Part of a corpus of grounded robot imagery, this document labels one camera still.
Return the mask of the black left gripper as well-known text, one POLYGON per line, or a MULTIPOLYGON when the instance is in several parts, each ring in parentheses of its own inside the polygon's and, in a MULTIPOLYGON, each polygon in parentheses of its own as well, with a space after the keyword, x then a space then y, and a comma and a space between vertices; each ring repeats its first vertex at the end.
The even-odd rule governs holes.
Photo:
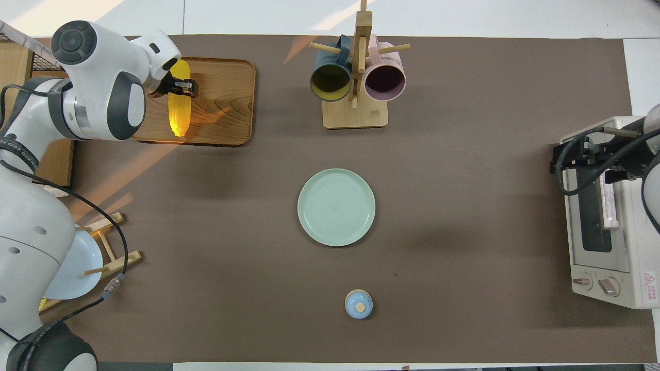
POLYGON ((172 73, 167 72, 163 76, 163 79, 158 83, 156 89, 154 89, 153 92, 150 92, 148 95, 154 98, 159 98, 167 94, 196 98, 199 94, 199 87, 193 78, 180 79, 174 77, 172 73))

